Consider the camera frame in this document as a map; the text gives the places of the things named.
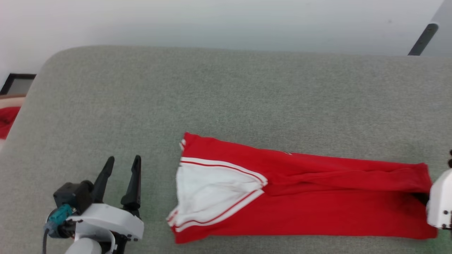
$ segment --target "folded clothing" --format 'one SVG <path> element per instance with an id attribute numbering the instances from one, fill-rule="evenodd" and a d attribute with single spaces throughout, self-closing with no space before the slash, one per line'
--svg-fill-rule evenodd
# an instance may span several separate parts
<path id="1" fill-rule="evenodd" d="M 185 133 L 176 243 L 209 235 L 351 235 L 435 238 L 425 205 L 426 164 L 256 149 Z"/>

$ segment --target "red pants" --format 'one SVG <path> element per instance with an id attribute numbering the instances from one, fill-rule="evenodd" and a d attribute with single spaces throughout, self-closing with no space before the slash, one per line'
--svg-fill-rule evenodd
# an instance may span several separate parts
<path id="1" fill-rule="evenodd" d="M 426 164 L 256 149 L 186 133 L 176 243 L 208 235 L 375 235 L 434 238 L 425 205 Z"/>
<path id="2" fill-rule="evenodd" d="M 20 107 L 0 108 L 0 139 L 6 139 Z"/>

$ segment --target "robotic arm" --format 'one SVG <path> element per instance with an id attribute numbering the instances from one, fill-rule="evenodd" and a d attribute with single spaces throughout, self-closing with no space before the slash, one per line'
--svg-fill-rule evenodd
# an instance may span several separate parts
<path id="1" fill-rule="evenodd" d="M 452 160 L 430 189 L 427 204 L 427 223 L 440 229 L 452 230 Z"/>
<path id="2" fill-rule="evenodd" d="M 143 237 L 141 205 L 141 157 L 136 156 L 123 207 L 103 203 L 105 187 L 112 173 L 114 157 L 107 160 L 94 184 L 66 183 L 54 194 L 57 208 L 44 226 L 42 253 L 46 253 L 47 235 L 74 239 L 66 254 L 123 254 L 128 241 Z"/>

